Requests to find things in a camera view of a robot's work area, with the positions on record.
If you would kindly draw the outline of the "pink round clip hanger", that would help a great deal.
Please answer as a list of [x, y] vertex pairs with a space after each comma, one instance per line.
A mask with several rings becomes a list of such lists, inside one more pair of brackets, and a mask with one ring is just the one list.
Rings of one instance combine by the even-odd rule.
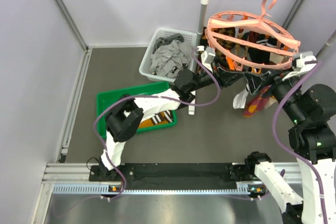
[[[272, 9], [277, 0], [272, 0], [269, 6], [266, 5], [266, 2], [267, 0], [262, 0], [261, 14], [259, 16], [252, 13], [232, 10], [217, 13], [208, 20], [207, 27], [205, 29], [205, 36], [209, 46], [220, 51], [225, 56], [225, 60], [226, 56], [233, 59], [236, 71], [242, 71], [245, 66], [259, 70], [285, 70], [292, 66], [292, 57], [298, 52], [300, 41], [295, 40], [281, 26], [265, 18], [268, 15], [266, 10]], [[276, 45], [274, 47], [266, 46], [253, 42], [250, 39], [243, 40], [242, 35], [231, 37], [229, 35], [216, 32], [217, 29], [222, 28], [246, 29], [254, 33], [262, 34], [265, 35], [267, 39], [274, 38], [276, 40]], [[224, 46], [220, 45], [218, 42], [219, 39], [234, 43], [238, 47], [244, 46], [247, 49], [252, 48], [264, 52], [274, 53], [286, 58], [286, 61], [275, 65], [256, 63], [248, 60], [245, 56], [240, 57], [232, 53], [230, 49], [224, 48]]]

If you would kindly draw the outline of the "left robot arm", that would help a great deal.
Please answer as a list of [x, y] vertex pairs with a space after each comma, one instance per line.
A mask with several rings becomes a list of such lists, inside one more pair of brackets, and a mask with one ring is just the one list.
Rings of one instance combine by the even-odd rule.
[[101, 118], [105, 118], [107, 138], [102, 140], [103, 154], [97, 166], [95, 175], [114, 180], [119, 174], [121, 154], [126, 141], [131, 139], [139, 125], [163, 111], [174, 111], [191, 105], [195, 96], [193, 91], [215, 84], [217, 89], [226, 88], [242, 78], [244, 72], [225, 71], [219, 69], [210, 72], [208, 69], [200, 76], [184, 68], [177, 74], [172, 87], [164, 92], [153, 95], [129, 95], [121, 98], [105, 109], [94, 121], [93, 129]]

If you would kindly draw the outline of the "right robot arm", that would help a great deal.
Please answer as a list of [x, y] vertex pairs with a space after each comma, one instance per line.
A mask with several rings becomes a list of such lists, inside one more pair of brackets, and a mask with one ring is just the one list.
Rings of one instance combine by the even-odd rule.
[[288, 132], [290, 147], [282, 148], [297, 160], [303, 195], [293, 190], [265, 153], [248, 155], [245, 174], [266, 186], [280, 209], [283, 223], [335, 223], [335, 133], [328, 125], [335, 115], [335, 91], [325, 84], [315, 84], [301, 92], [306, 79], [276, 78], [267, 91], [279, 103], [272, 120], [276, 141], [280, 110], [293, 122]]

